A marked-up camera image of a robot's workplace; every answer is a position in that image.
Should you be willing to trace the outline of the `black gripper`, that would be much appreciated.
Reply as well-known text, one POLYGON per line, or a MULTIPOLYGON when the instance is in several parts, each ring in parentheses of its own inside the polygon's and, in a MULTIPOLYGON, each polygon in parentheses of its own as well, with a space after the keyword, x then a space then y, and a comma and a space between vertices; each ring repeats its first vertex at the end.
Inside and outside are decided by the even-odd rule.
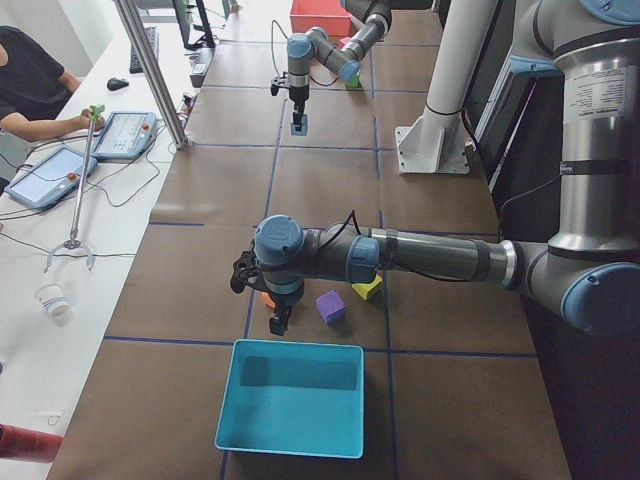
POLYGON ((309 99, 309 87, 290 87, 290 99, 295 105, 292 112, 292 128, 306 128, 306 114, 304 112, 304 105, 309 99))
POLYGON ((267 293, 274 307, 269 318, 269 331, 272 335, 284 335, 288 330, 288 322, 295 305, 303 298, 303 292, 289 294, 267 293))

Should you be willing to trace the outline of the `person's hand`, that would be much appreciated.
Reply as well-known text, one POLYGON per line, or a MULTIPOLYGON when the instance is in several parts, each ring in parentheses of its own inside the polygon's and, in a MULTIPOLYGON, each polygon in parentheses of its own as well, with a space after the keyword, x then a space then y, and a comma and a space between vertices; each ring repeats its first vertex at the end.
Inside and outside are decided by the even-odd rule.
POLYGON ((102 115, 94 117, 90 109, 84 109, 78 116, 79 128, 88 130, 94 124, 94 130, 100 131, 105 126, 105 118, 102 115))

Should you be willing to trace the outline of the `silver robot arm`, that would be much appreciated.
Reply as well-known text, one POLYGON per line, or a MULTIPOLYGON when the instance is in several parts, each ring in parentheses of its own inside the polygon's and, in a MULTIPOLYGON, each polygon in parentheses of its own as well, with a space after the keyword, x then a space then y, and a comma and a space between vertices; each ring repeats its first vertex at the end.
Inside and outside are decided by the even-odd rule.
MULTIPOLYGON (((391 28, 391 9, 421 2, 340 1, 362 28, 340 48, 321 27, 287 39, 288 69, 271 93, 289 90, 293 134, 306 134, 311 60, 348 82, 359 62, 391 28)), ((498 1, 451 1, 440 57, 425 110, 395 137, 403 173, 452 173, 460 160, 445 154, 457 130, 448 119, 464 109, 471 75, 498 1)), ((403 270, 445 282, 495 281, 515 289, 592 335, 639 328, 639 240, 629 233, 631 177, 639 164, 639 1, 516 1, 511 71, 563 74, 563 146, 559 174, 500 205, 526 198, 560 179, 559 230, 545 243, 488 244, 359 227, 355 212, 342 224, 303 229, 274 215, 257 227, 248 266, 234 264, 243 284, 275 302, 270 332, 284 335, 304 279, 369 283, 378 270, 403 270)))
POLYGON ((293 135, 304 136, 308 130, 304 109, 309 99, 311 62, 316 60, 341 81, 351 82, 359 73, 360 62, 391 28, 392 13, 387 1, 342 1, 340 6, 363 23, 346 45, 340 47, 332 43, 320 26, 304 33, 293 33, 287 39, 287 70, 272 80, 271 93, 276 94, 284 88, 293 102, 293 135))

